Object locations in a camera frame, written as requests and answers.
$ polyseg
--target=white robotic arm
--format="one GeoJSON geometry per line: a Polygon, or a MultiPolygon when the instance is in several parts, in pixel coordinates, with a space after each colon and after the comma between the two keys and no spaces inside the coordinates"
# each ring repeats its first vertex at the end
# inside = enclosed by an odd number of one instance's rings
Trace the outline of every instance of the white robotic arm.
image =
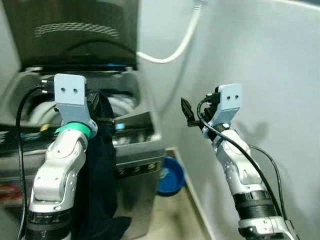
{"type": "Polygon", "coordinates": [[[217,87],[215,93],[207,94],[199,103],[197,113],[200,120],[195,120],[191,105],[183,98],[181,107],[188,126],[200,127],[204,137],[211,140],[240,217],[239,233],[247,240],[284,237],[298,240],[291,221],[282,217],[268,182],[251,158],[249,146],[235,130],[230,129],[241,100],[241,85],[229,84],[217,87]],[[205,102],[209,107],[201,113],[201,105],[205,102]]]}
{"type": "Polygon", "coordinates": [[[25,240],[71,239],[77,175],[86,161],[88,139],[98,131],[88,111],[85,85],[80,75],[54,77],[55,102],[64,126],[57,130],[34,178],[25,240]]]}

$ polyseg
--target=floor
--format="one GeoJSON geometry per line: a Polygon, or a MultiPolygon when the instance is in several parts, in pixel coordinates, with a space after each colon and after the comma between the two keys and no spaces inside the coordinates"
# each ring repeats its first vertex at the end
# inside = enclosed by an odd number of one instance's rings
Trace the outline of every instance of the floor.
{"type": "Polygon", "coordinates": [[[171,197],[156,196],[149,233],[135,240],[206,240],[188,190],[171,197]]]}

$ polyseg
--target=white hose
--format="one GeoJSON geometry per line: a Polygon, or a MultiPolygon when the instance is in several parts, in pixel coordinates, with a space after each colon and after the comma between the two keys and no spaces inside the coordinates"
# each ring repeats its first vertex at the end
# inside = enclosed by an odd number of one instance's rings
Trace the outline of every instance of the white hose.
{"type": "Polygon", "coordinates": [[[166,64],[166,63],[172,62],[173,60],[178,58],[184,52],[186,47],[188,46],[192,36],[194,35],[194,33],[196,31],[196,28],[197,28],[197,25],[198,25],[198,22],[200,19],[200,15],[201,15],[201,3],[197,3],[193,7],[192,17],[189,22],[186,33],[184,35],[184,38],[183,38],[182,42],[180,43],[179,47],[175,50],[175,52],[171,56],[168,56],[163,59],[159,59],[159,58],[155,58],[153,56],[150,56],[148,54],[145,54],[141,51],[138,51],[136,54],[140,58],[145,59],[147,61],[150,61],[152,63],[156,63],[156,64],[166,64]]]}

